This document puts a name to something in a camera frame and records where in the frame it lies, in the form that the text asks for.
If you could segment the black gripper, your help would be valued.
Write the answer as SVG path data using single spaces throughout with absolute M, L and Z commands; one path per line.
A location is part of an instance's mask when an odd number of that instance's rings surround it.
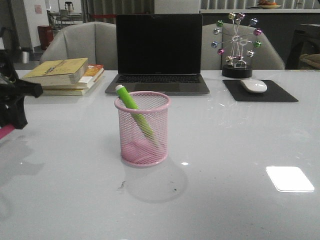
M 23 129 L 27 124 L 25 96 L 38 98 L 43 93 L 39 83 L 21 80 L 9 57 L 9 51 L 0 51 L 0 126 L 12 125 Z

